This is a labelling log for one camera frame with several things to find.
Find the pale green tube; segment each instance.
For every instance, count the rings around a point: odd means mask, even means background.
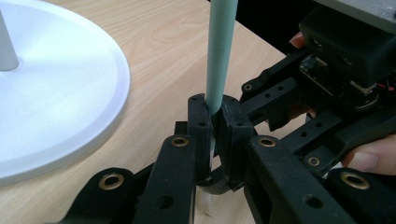
[[[206,105],[212,116],[221,107],[237,5],[237,0],[211,0],[210,2]]]

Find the cylindrical rod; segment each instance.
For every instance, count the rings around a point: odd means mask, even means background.
[[[212,0],[210,2],[206,104],[212,116],[221,107],[237,5],[237,0]]]
[[[18,67],[18,64],[18,58],[0,10],[0,71],[12,70]]]

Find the white round base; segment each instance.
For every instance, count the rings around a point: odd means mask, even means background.
[[[128,63],[101,28],[41,1],[0,0],[19,66],[0,72],[0,186],[94,152],[130,86]]]

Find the hand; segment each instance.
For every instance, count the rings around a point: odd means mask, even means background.
[[[301,32],[290,43],[297,49],[305,46]],[[345,155],[341,163],[345,167],[381,175],[396,175],[396,134],[356,147]]]

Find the table surface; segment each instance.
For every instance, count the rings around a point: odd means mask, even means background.
[[[176,121],[187,120],[187,99],[205,93],[210,3],[206,0],[49,0],[96,23],[120,45],[131,89],[117,130],[98,150],[44,175],[0,187],[0,223],[60,221],[79,191],[110,167],[134,173],[153,163]],[[241,85],[284,55],[235,23],[224,94],[239,99]],[[270,133],[281,138],[295,119]],[[265,125],[259,133],[269,134]],[[254,223],[242,190],[214,197],[212,216],[195,210],[195,223]]]

